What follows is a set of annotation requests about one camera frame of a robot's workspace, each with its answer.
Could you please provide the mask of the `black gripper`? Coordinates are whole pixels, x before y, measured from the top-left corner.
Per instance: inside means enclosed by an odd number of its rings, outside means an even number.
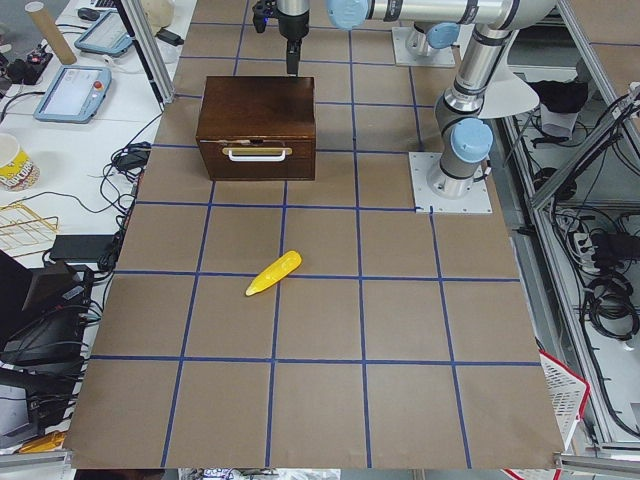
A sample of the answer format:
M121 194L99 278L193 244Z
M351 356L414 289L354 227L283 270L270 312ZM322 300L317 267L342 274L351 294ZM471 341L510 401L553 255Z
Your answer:
M301 40L309 31L308 0L260 0L252 7L253 25L257 33L264 33L268 20L278 21L280 34L287 41L286 71L297 77L301 56Z

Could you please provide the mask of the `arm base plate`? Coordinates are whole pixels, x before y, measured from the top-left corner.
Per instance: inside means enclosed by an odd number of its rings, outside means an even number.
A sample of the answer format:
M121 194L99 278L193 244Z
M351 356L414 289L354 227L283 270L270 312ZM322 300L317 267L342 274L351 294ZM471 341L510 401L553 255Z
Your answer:
M425 32L413 27L393 27L395 64L400 66L453 68L452 46L459 35L453 24L441 23Z
M444 174L439 152L410 152L415 211L422 214L489 215L493 213L482 169L468 179L452 179Z

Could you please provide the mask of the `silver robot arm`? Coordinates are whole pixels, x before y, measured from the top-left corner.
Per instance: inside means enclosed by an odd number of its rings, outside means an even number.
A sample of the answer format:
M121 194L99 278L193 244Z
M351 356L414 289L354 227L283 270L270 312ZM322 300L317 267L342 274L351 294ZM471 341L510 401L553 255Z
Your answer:
M444 144L439 163L427 175L430 189L457 200L468 193L493 133L482 121L485 93L515 32L543 19L554 1L328 1L332 24L352 30L370 19L473 25L453 84L439 97L435 115Z
M277 20L279 32L287 40L287 74L298 76L302 42L309 32L309 2L307 0L260 0L254 4L252 11L252 21L257 33L263 33L266 30L270 18Z

